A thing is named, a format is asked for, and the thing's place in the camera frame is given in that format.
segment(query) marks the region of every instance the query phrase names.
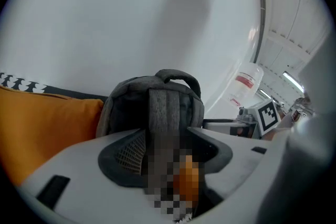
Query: white wall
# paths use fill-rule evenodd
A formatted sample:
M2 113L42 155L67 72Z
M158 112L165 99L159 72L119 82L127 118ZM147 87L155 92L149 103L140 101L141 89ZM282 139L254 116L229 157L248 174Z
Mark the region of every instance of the white wall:
M122 80L175 68L200 81L207 102L250 59L259 20L259 0L10 0L0 71L108 95Z
M253 106L257 103L260 103L262 101L265 101L266 99L261 98L260 96L258 96L257 94L255 94L254 96L252 96L248 101L246 101L245 103L245 107L249 108L250 106Z

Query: white ceiling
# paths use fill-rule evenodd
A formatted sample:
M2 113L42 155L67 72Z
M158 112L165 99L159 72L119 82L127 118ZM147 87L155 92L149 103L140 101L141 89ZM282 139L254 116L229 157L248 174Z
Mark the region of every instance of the white ceiling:
M265 30L257 59L264 70L260 88L288 110L303 94L282 74L298 79L331 29L322 0L266 0Z

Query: pixelated area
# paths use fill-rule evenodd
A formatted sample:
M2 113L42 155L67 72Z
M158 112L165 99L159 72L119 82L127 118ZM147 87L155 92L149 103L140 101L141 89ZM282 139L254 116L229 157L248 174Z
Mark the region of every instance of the pixelated area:
M156 134L148 148L148 166L143 174L150 204L165 218L180 223L192 217L203 173L187 144L178 134Z
M275 107L272 102L258 109L258 112L263 126L262 129L264 131L266 131L278 122Z

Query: red label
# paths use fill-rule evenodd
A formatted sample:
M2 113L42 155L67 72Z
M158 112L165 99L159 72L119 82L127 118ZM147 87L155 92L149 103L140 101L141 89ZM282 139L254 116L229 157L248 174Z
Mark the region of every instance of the red label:
M244 78L242 76L237 76L236 77L237 81L240 81L242 84L246 85L247 87L249 87L250 89L253 87L253 82L251 82L250 80L248 80L247 78Z
M232 98L230 101L234 102L237 106L240 106L240 103L236 99Z

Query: orange cushion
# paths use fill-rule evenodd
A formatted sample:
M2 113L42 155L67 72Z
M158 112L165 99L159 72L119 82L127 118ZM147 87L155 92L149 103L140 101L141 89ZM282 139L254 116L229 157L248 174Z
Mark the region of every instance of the orange cushion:
M64 148L95 138L101 100L0 87L0 161L20 185Z

